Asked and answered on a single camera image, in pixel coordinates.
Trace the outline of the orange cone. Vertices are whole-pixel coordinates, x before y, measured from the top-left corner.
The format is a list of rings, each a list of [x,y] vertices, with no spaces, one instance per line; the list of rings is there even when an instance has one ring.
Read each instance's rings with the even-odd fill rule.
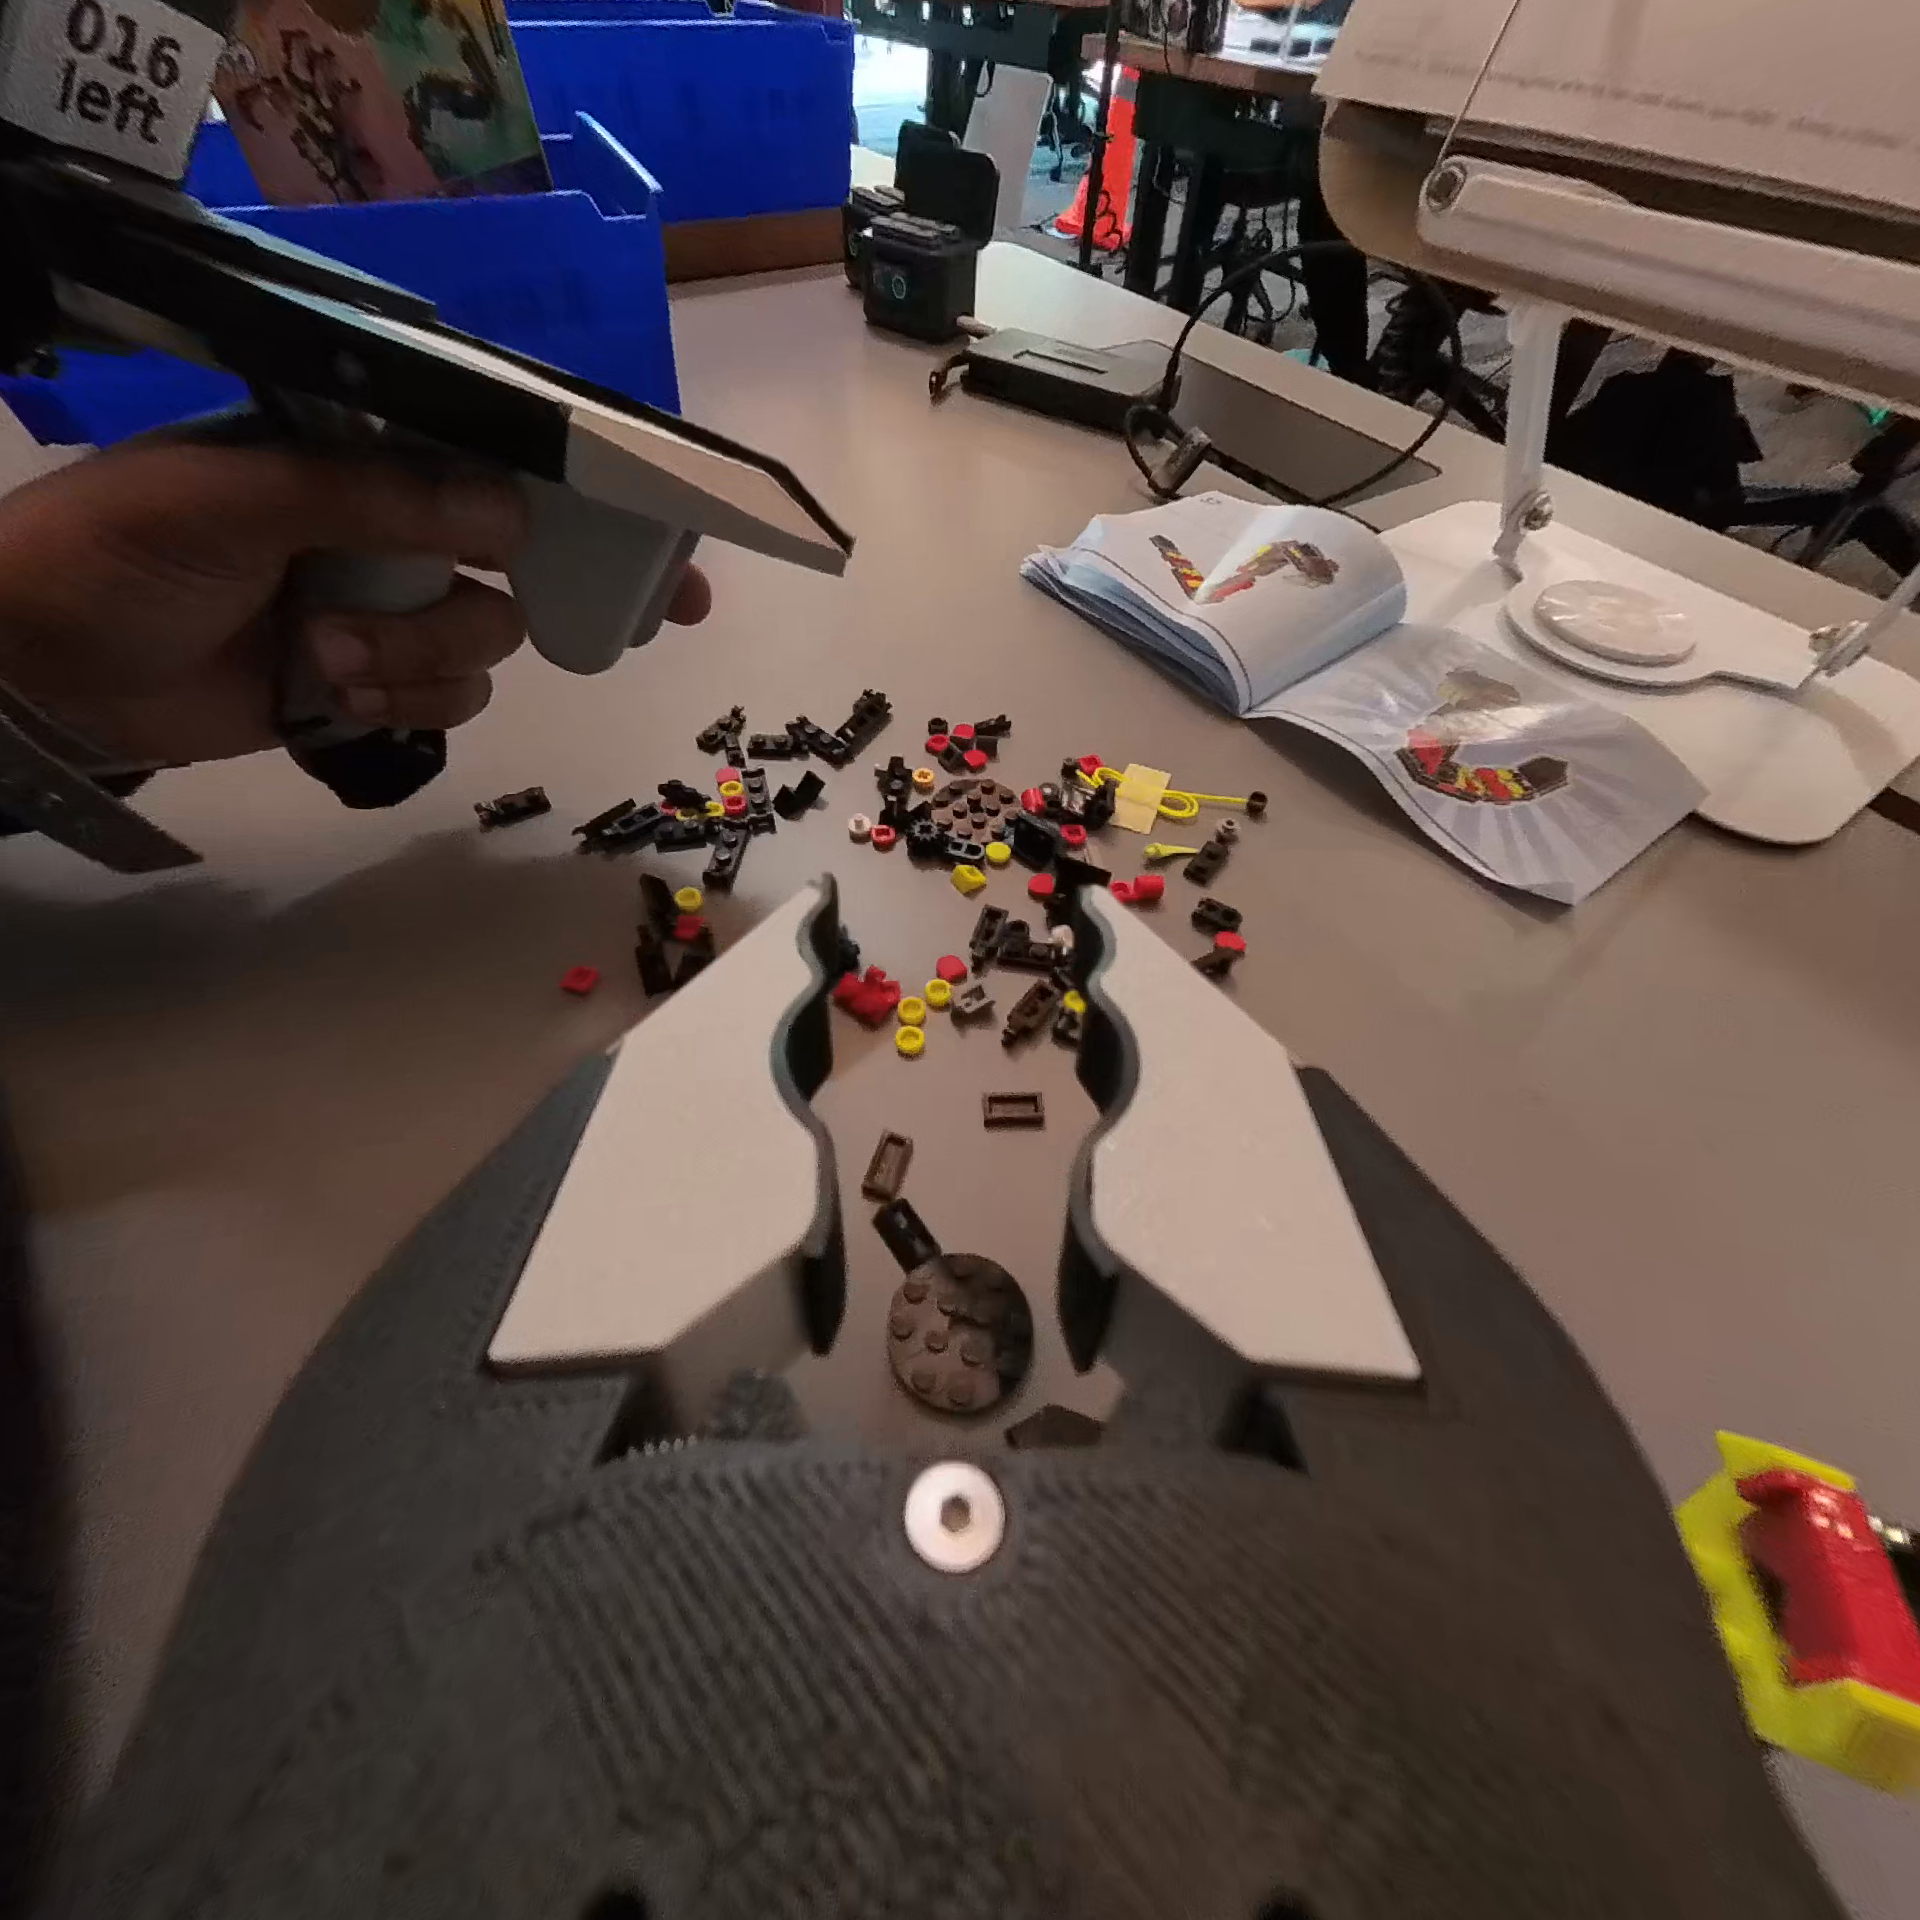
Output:
[[[1089,211],[1093,211],[1093,252],[1098,257],[1122,257],[1134,236],[1136,92],[1138,73],[1122,66],[1112,90],[1109,140],[1098,166],[1089,170],[1067,211],[1055,214],[1048,224],[1053,238],[1077,245],[1089,227]]]

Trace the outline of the black power adapter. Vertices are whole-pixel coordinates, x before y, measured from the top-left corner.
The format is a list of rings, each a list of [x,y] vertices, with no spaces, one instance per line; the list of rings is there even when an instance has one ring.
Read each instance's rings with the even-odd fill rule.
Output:
[[[1131,411],[1166,411],[1179,392],[1157,342],[1089,348],[1021,328],[975,338],[958,377],[977,398],[1115,437]]]

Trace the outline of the long wooden desk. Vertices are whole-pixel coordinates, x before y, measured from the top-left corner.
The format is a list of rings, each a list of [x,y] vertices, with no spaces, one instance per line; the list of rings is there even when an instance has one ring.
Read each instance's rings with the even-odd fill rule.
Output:
[[[1122,28],[1085,37],[1106,78],[1127,72],[1136,80],[1131,234],[1120,277],[1131,294],[1194,310],[1223,214],[1298,196],[1313,170],[1321,62],[1283,54],[1279,44],[1279,28],[1215,52]]]

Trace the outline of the tan backing board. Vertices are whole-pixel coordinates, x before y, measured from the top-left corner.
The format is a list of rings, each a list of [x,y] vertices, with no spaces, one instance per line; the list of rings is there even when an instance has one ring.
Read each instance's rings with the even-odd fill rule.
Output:
[[[1915,2],[1359,2],[1318,92],[1915,224]]]

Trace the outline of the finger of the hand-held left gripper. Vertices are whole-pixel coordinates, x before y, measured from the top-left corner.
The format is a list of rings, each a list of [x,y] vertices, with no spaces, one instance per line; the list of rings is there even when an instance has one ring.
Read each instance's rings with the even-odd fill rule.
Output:
[[[649,409],[574,401],[565,484],[606,507],[839,576],[856,537],[779,459]]]

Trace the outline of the lime and red plastic clamp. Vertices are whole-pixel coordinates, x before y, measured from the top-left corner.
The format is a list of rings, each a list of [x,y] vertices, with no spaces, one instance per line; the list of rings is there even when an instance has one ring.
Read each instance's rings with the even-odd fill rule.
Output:
[[[1857,1476],[1718,1432],[1720,1469],[1673,1508],[1766,1747],[1857,1785],[1918,1789],[1918,1536]]]

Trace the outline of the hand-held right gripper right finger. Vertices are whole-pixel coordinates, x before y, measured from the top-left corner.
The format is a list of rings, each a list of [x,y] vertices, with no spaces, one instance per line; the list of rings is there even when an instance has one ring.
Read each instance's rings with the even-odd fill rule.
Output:
[[[1106,892],[1072,894],[1090,1102],[1067,1177],[1059,1326],[1256,1379],[1411,1388],[1425,1370],[1290,1049]]]

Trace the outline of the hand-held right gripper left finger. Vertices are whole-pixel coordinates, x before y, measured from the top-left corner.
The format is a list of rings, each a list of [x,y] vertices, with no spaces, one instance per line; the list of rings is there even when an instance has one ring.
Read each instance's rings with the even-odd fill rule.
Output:
[[[848,1296],[811,1102],[833,1069],[835,877],[802,885],[618,1045],[488,1363],[629,1376],[702,1420],[741,1373],[829,1354]]]

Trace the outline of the pile of small lego pieces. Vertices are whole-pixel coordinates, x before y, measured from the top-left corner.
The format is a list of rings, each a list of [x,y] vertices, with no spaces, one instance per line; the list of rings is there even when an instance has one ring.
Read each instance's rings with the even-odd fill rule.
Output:
[[[570,830],[581,857],[702,859],[697,880],[672,883],[657,868],[639,876],[633,968],[645,996],[686,987],[715,960],[712,902],[736,889],[762,840],[825,804],[825,776],[848,768],[893,718],[881,688],[864,688],[839,726],[798,714],[779,730],[752,732],[746,707],[734,704],[696,737],[712,760],[704,784],[663,779],[649,797],[618,800]],[[1038,1037],[1080,1049],[1089,992],[1067,920],[1089,889],[1106,889],[1120,906],[1157,906],[1168,873],[1183,873],[1206,892],[1192,910],[1206,941],[1197,970],[1226,978],[1247,954],[1241,912],[1209,886],[1245,825],[1266,813],[1265,792],[1179,789],[1141,763],[1095,754],[1063,760],[1055,779],[1014,787],[997,765],[1010,733],[1008,714],[960,725],[930,718],[922,757],[881,762],[879,806],[848,816],[854,849],[902,854],[977,902],[966,948],[937,955],[915,992],[867,960],[854,933],[837,934],[833,1003],[864,1029],[887,1029],[909,1060],[923,1053],[936,1014],[955,1027],[997,1017],[1007,1049]]]

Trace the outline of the person's left hand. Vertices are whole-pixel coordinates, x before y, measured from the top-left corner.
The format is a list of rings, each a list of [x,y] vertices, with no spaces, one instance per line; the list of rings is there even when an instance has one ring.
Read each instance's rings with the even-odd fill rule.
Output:
[[[378,453],[126,443],[6,493],[6,685],[119,762],[277,747],[274,682],[299,651],[374,730],[447,732],[523,642],[507,592],[461,578],[411,612],[280,612],[312,552],[505,572],[529,537],[510,475]]]

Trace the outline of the colourful lego box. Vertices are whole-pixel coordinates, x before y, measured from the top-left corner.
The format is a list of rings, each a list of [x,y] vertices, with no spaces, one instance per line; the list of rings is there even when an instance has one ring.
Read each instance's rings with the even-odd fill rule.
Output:
[[[246,2],[214,98],[274,206],[554,186],[504,4]]]

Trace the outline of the lego instruction booklet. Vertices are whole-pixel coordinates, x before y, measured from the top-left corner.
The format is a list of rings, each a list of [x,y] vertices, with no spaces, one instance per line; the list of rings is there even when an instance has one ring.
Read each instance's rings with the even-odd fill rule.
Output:
[[[1510,892],[1576,906],[1709,797],[1635,718],[1416,619],[1395,549],[1344,513],[1207,492],[1095,517],[1021,572],[1215,709],[1339,747]]]

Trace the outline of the black round lego plate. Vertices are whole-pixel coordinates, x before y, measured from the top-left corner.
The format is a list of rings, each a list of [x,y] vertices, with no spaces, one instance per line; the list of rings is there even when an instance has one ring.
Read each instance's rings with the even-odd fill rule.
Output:
[[[1023,1285],[983,1254],[912,1266],[886,1314],[886,1352],[902,1390],[923,1411],[983,1420],[1026,1381],[1037,1317]]]

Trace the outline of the blue plastic bin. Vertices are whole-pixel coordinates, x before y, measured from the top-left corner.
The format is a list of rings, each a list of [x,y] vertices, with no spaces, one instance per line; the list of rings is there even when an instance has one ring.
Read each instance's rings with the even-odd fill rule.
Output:
[[[669,224],[842,209],[856,30],[782,4],[513,4],[538,126],[590,117],[657,181]]]
[[[494,200],[271,206],[234,131],[206,126],[186,188],[208,209],[430,299],[440,317],[599,388],[678,413],[659,184],[590,117],[545,136],[554,188]],[[6,376],[42,446],[103,449],[247,401],[170,352],[59,350],[55,376]]]

